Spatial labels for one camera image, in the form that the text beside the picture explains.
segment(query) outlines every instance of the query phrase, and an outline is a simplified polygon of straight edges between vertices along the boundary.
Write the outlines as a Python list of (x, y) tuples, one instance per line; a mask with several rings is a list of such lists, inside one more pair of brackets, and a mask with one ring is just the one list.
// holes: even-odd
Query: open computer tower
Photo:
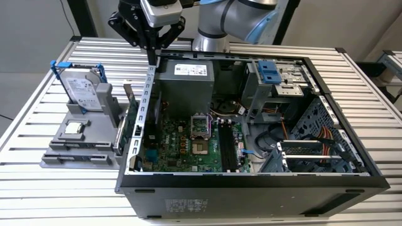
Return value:
[(165, 50), (125, 123), (141, 218), (332, 216), (389, 188), (309, 58)]

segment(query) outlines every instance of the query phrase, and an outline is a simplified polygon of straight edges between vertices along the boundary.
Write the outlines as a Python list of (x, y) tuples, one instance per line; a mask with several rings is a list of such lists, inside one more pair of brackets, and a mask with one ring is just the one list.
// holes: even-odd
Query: metal case frame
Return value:
[[(302, 177), (304, 174), (296, 174), (296, 177), (290, 177), (284, 176), (282, 173), (272, 173), (270, 176), (258, 176), (257, 174), (237, 175), (237, 173), (222, 173), (216, 174), (217, 176), (209, 176), (209, 174), (204, 173), (131, 173), (129, 167), (130, 164), (135, 164), (135, 161), (130, 162), (126, 159), (135, 156), (141, 149), (145, 116), (149, 108), (147, 99), (155, 75), (155, 67), (151, 66), (149, 68), (143, 101), (139, 107), (141, 112), (138, 114), (135, 134), (130, 150), (125, 152), (117, 182), (117, 192), (125, 193), (127, 196), (139, 218), (328, 217), (391, 188), (310, 58), (173, 50), (162, 51), (161, 57), (204, 60), (232, 59), (236, 61), (260, 59), (302, 60), (320, 86), (321, 95), (326, 98), (338, 118), (341, 128), (345, 130), (364, 159), (371, 176), (318, 176), (320, 174), (317, 174)], [(232, 198), (224, 200), (221, 198), (222, 194), (230, 194)], [(302, 200), (294, 199), (300, 195), (305, 198)], [(209, 200), (209, 207), (204, 209), (204, 211), (209, 210), (208, 212), (168, 212), (166, 206), (172, 200), (188, 202), (188, 200), (193, 199)], [(286, 202), (286, 205), (273, 202), (273, 200), (282, 200), (281, 202)], [(229, 208), (241, 204), (242, 211), (238, 210), (240, 208)], [(297, 205), (306, 208), (306, 210), (297, 213)]]

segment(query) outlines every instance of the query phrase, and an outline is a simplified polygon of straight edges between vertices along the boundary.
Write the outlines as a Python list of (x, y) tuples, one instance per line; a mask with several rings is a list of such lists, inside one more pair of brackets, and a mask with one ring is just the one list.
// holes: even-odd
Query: metal rail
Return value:
[[(188, 41), (173, 49), (190, 50)], [(67, 95), (51, 73), (0, 139), (0, 219), (11, 225), (310, 225), (377, 226), (402, 224), (402, 120), (348, 54), (334, 48), (232, 44), (233, 53), (310, 57), (363, 143), (392, 188), (330, 218), (181, 219), (137, 218), (127, 199), (115, 194), (118, 171), (42, 169), (38, 163), (67, 113)], [(145, 85), (147, 56), (121, 39), (83, 38), (59, 57), (78, 64), (102, 62), (114, 95), (127, 101), (123, 80), (134, 80), (137, 98)]]

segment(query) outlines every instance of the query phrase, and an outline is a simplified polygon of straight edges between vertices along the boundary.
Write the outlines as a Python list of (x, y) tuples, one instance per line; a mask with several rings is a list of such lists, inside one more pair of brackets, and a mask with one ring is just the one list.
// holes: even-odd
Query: white label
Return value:
[(168, 212), (194, 212), (204, 213), (208, 210), (208, 199), (166, 199)]
[(176, 75), (208, 76), (208, 65), (176, 65)]
[(241, 109), (240, 109), (240, 114), (244, 115), (245, 111), (246, 111), (246, 108), (242, 106)]
[(66, 80), (78, 104), (90, 111), (102, 110), (91, 81), (77, 78), (67, 78)]
[(67, 143), (66, 146), (67, 147), (79, 147), (81, 145), (79, 144), (70, 144), (70, 143)]

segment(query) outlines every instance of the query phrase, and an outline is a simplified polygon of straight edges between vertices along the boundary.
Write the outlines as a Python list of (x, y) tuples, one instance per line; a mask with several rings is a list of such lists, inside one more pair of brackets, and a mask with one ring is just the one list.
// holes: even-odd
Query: blue drive bracket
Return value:
[[(71, 62), (61, 62), (59, 64), (57, 64), (57, 61), (55, 61), (55, 60), (51, 61), (51, 70), (53, 70), (53, 72), (54, 72), (54, 74), (55, 74), (55, 76), (57, 76), (57, 79), (61, 81), (61, 84), (62, 84), (62, 86), (63, 86), (63, 89), (65, 89), (66, 94), (67, 94), (69, 99), (70, 99), (69, 102), (70, 102), (70, 103), (74, 103), (74, 101), (73, 101), (73, 99), (71, 99), (71, 97), (70, 97), (70, 95), (69, 95), (66, 86), (65, 86), (65, 84), (63, 84), (63, 80), (61, 79), (61, 73), (59, 73), (59, 71), (58, 71), (58, 69), (66, 69), (66, 68), (89, 68), (89, 67), (81, 66), (81, 65), (74, 65), (74, 63), (71, 63)], [(107, 83), (107, 78), (106, 78), (106, 68), (103, 67), (103, 65), (99, 63), (93, 69), (98, 69), (98, 70), (99, 70), (101, 81), (102, 81), (103, 83)], [(81, 107), (81, 109), (82, 109), (83, 114), (86, 114), (87, 109), (85, 109), (83, 107)]]
[(101, 63), (97, 65), (97, 68), (99, 69), (99, 74), (101, 74), (101, 80), (102, 80), (102, 82), (107, 83), (106, 68), (103, 67), (103, 65)]
[(53, 72), (54, 72), (54, 74), (55, 74), (55, 76), (57, 76), (57, 79), (61, 81), (61, 84), (62, 84), (62, 86), (63, 86), (65, 92), (66, 92), (66, 94), (67, 94), (67, 96), (69, 96), (69, 102), (73, 103), (74, 100), (71, 99), (71, 97), (70, 97), (70, 95), (69, 95), (66, 86), (65, 86), (63, 81), (62, 81), (62, 79), (61, 79), (61, 74), (59, 74), (59, 72), (58, 72), (58, 66), (57, 66), (57, 61), (55, 61), (55, 60), (51, 61), (51, 70), (53, 70)]
[(258, 61), (258, 72), (262, 76), (264, 83), (266, 84), (281, 84), (282, 77), (277, 69), (274, 61)]

